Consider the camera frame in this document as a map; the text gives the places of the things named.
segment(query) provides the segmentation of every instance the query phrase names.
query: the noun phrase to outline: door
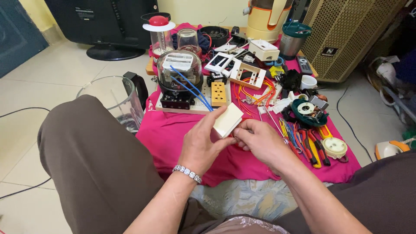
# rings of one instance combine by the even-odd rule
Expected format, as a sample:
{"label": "door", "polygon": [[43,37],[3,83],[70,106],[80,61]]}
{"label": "door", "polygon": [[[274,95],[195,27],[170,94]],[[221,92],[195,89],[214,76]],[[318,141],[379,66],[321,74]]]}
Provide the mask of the door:
{"label": "door", "polygon": [[47,46],[18,0],[0,0],[0,78]]}

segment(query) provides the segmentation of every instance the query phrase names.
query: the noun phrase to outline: speaker grille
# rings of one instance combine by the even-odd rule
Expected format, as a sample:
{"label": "speaker grille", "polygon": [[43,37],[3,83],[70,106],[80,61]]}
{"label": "speaker grille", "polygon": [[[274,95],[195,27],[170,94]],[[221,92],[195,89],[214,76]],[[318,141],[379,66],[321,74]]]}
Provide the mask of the speaker grille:
{"label": "speaker grille", "polygon": [[[384,30],[382,25],[390,22],[392,15],[399,10],[398,6],[404,5],[404,2],[312,0],[304,21],[312,27],[312,34],[303,45],[302,52],[318,72],[318,79],[343,81],[370,49],[371,40],[379,37]],[[322,56],[325,47],[338,48],[338,51],[333,57]]]}

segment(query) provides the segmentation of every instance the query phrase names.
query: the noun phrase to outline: tv stand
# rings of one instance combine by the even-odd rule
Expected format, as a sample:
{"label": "tv stand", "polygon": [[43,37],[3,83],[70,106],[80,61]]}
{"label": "tv stand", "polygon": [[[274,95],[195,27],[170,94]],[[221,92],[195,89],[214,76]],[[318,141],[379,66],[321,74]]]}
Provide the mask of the tv stand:
{"label": "tv stand", "polygon": [[87,56],[102,61],[121,61],[142,56],[146,50],[113,45],[95,45],[87,50]]}

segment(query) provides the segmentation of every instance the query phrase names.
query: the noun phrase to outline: white switch cover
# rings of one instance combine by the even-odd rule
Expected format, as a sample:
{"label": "white switch cover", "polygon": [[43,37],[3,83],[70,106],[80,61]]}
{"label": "white switch cover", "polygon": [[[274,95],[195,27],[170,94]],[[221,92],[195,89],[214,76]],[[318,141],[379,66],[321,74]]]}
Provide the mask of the white switch cover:
{"label": "white switch cover", "polygon": [[217,131],[222,139],[226,138],[241,122],[243,114],[234,103],[231,103],[227,110],[215,120],[215,131]]}

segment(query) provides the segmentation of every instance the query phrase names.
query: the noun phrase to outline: yellow power socket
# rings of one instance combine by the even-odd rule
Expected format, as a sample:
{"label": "yellow power socket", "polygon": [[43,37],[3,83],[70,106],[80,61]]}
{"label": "yellow power socket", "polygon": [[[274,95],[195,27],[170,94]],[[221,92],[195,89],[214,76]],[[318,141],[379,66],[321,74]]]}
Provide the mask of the yellow power socket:
{"label": "yellow power socket", "polygon": [[211,106],[221,107],[227,105],[225,86],[222,82],[211,83]]}

